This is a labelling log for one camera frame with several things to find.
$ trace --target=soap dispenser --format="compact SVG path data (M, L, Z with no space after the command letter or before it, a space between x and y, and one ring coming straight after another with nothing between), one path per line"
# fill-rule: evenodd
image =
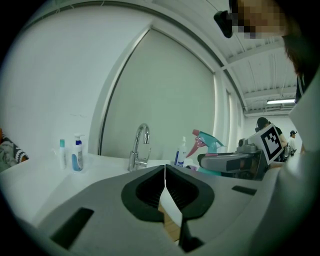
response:
M72 169L74 171L81 171L84 168L84 161L83 161L83 155L82 155L82 142L80 140L80 137L84 136L80 133L75 133L75 145L73 146L72 156L71 156L71 162L72 162Z

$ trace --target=white countertop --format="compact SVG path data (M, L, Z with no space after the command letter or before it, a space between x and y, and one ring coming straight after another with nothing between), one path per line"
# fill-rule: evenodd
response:
M48 213L89 185L128 173L128 159L87 154L83 156L83 164L82 171L73 171L67 161L67 168L62 170L58 156L51 151L45 157L29 159L3 171L1 189L13 212L37 227ZM165 164L170 161L149 160L147 167ZM166 188L160 201L180 225L182 215Z

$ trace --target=label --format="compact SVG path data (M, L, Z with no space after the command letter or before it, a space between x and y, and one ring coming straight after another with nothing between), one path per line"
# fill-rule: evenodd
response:
M174 161L174 165L179 166L179 167L183 167L184 163L185 163L185 159L186 159L186 152L176 152L176 156L175 156L175 161Z

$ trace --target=patterned cloth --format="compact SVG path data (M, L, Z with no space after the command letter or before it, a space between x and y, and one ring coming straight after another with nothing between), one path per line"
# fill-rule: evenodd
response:
M29 159L27 154L22 151L16 144L14 144L3 132L2 132L2 143L9 142L13 144L13 158L19 164L22 161L22 158L25 157L27 160Z
M4 141L0 144L0 172L15 166L17 161L14 158L14 144Z

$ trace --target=chrome faucet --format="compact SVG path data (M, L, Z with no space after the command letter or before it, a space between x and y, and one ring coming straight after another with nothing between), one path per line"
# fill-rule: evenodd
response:
M148 164L151 148L149 150L148 158L144 158L144 159L138 158L138 145L139 145L139 140L140 140L140 135L142 130L144 133L143 144L149 144L149 138L150 138L149 127L147 124L143 123L139 126L138 130L136 131L133 150L130 152L129 166L128 166L128 171L130 172L136 170L137 166L147 167L147 164Z

